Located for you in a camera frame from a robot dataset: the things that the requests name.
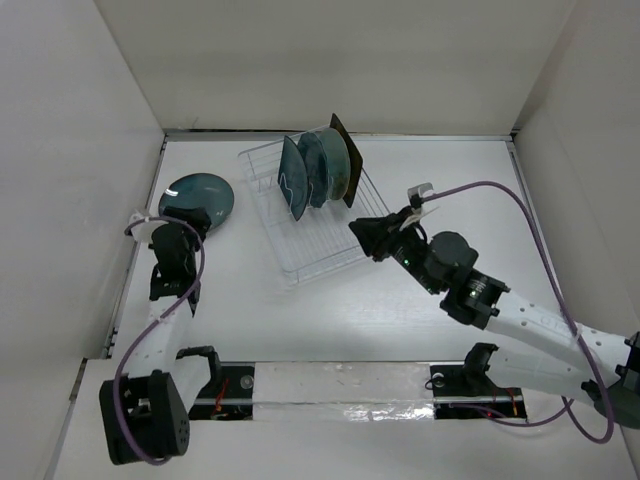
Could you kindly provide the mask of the round dark teal plate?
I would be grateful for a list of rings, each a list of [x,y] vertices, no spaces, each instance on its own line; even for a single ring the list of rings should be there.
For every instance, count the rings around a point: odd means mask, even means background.
[[[165,215],[170,207],[203,208],[210,218],[209,231],[212,231],[224,224],[234,203],[234,191],[225,179],[211,173],[193,173],[175,180],[164,190],[158,213]]]

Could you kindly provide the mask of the light green floral plate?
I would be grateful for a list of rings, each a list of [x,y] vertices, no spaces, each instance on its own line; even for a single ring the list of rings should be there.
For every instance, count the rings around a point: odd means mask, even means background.
[[[334,128],[319,134],[327,158],[329,200],[340,200],[346,194],[351,176],[351,162],[346,143]]]

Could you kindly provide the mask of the square teal plate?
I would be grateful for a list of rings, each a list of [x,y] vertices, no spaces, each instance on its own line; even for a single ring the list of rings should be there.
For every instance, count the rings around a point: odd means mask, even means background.
[[[308,176],[302,155],[288,136],[283,140],[277,181],[294,220],[299,221],[307,206]]]

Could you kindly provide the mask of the scalloped teal plate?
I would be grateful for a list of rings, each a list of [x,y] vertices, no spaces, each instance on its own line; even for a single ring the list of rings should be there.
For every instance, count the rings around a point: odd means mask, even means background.
[[[328,171],[326,154],[319,136],[313,132],[304,133],[298,141],[298,150],[307,172],[308,204],[313,208],[321,208],[327,201]]]

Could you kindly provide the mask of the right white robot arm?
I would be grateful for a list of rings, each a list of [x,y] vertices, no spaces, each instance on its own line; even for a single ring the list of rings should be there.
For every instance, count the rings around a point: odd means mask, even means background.
[[[478,343],[467,354],[462,381],[474,393],[490,387],[527,388],[611,412],[616,423],[639,426],[639,338],[579,324],[526,300],[505,283],[475,269],[475,249],[458,233],[425,239],[402,214],[358,218],[349,224],[364,254],[395,259],[457,322],[533,348],[517,353]]]

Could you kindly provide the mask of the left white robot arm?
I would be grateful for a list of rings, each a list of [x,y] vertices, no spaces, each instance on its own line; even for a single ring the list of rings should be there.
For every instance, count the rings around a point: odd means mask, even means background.
[[[198,394],[212,396],[222,387],[215,349],[183,343],[200,298],[203,241],[210,228],[202,207],[167,207],[160,216],[133,215],[125,230],[152,247],[156,263],[145,327],[99,390],[107,450],[115,465],[160,466],[185,454],[189,411]]]

